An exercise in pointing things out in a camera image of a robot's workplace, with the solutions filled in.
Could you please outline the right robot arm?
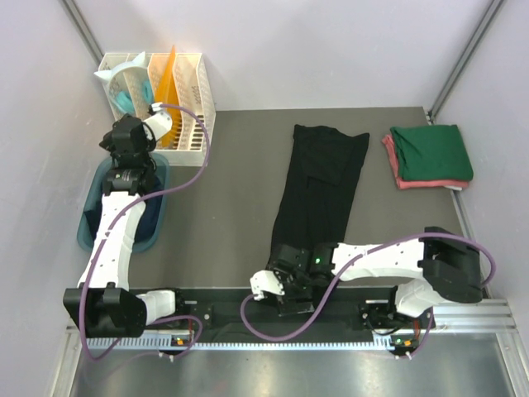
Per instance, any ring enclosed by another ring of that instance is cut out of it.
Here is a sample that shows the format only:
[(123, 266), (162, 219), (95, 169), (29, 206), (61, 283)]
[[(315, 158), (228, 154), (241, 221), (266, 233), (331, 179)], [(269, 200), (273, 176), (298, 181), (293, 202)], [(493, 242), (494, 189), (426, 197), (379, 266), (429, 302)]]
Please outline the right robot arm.
[(475, 304), (483, 298), (480, 250), (439, 227), (394, 244), (332, 242), (310, 251), (279, 245), (250, 287), (256, 301), (275, 296), (284, 316), (312, 313), (317, 293), (362, 279), (401, 281), (386, 304), (359, 307), (363, 324), (372, 329), (405, 327), (445, 301)]

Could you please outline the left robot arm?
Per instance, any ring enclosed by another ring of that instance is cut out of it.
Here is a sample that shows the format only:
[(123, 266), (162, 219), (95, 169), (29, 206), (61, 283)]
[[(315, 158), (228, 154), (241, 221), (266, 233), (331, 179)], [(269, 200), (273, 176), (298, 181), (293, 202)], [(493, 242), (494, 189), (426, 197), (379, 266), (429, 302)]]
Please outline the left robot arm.
[(145, 120), (127, 114), (114, 122), (100, 143), (111, 157), (100, 184), (100, 223), (90, 262), (77, 287), (67, 289), (63, 297), (64, 307), (87, 338), (139, 337), (158, 320), (170, 328), (187, 320), (188, 310), (174, 290), (129, 290), (136, 230), (156, 181), (151, 153), (172, 125), (165, 111)]

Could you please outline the black t shirt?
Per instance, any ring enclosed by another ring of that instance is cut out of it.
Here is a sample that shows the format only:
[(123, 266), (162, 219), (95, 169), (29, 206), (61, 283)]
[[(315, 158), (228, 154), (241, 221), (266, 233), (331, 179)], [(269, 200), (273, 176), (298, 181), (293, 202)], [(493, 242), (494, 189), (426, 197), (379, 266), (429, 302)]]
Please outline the black t shirt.
[(271, 251), (281, 245), (309, 251), (345, 240), (369, 140), (368, 132), (347, 136), (334, 127), (294, 126)]

